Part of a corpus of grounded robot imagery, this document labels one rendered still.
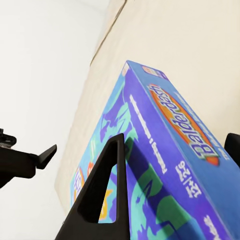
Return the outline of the board game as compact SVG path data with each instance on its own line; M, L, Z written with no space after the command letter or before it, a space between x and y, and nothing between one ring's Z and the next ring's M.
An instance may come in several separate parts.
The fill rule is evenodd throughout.
M240 167L165 73L127 60L70 183L124 134L130 240L240 240ZM98 223L114 223L117 164Z

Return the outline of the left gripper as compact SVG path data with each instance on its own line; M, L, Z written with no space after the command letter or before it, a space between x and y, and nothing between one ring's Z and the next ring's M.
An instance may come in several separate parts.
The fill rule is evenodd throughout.
M0 137L4 129L0 129ZM57 144L40 155L0 147L0 189L14 177L31 179L36 169L45 169L57 152Z

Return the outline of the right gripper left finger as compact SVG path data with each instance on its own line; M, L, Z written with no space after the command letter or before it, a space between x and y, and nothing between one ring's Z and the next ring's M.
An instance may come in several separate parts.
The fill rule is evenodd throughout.
M116 220L98 223L112 167L116 164ZM131 240L123 133L106 142L55 240Z

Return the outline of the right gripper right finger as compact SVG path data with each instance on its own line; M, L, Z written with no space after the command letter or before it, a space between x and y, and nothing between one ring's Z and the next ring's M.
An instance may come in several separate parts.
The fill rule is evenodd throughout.
M240 135L228 133L225 140L224 149L240 168Z

